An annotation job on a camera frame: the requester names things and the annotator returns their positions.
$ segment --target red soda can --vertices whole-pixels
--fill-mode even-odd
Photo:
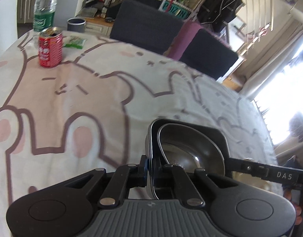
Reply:
[[[52,68],[62,60],[62,30],[58,27],[46,28],[40,33],[38,56],[40,65]]]

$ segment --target cup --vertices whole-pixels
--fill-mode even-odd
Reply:
[[[81,18],[71,18],[67,21],[67,30],[79,33],[84,33],[86,21]]]

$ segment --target round button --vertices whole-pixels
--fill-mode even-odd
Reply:
[[[32,218],[39,221],[52,221],[60,218],[66,212],[66,206],[57,200],[42,200],[29,208]]]
[[[247,199],[238,203],[237,213],[245,219],[261,221],[273,214],[273,207],[266,201]]]
[[[203,201],[198,198],[191,198],[187,200],[187,204],[193,207],[197,207],[203,204]]]
[[[115,199],[113,198],[103,198],[100,199],[100,204],[103,206],[111,206],[115,204]]]

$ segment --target white cabinet door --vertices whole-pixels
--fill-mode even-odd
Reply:
[[[109,29],[108,26],[92,24],[92,23],[86,24],[86,32],[91,34],[101,34],[106,36],[108,33],[108,29]]]
[[[26,0],[17,0],[17,23],[25,23]]]
[[[110,37],[112,31],[112,27],[109,27],[108,32],[107,32],[107,37]]]

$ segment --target stainless steel bowl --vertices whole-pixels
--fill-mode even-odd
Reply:
[[[220,149],[204,134],[182,124],[169,123],[159,128],[157,141],[166,162],[193,173],[204,168],[208,173],[225,174]]]

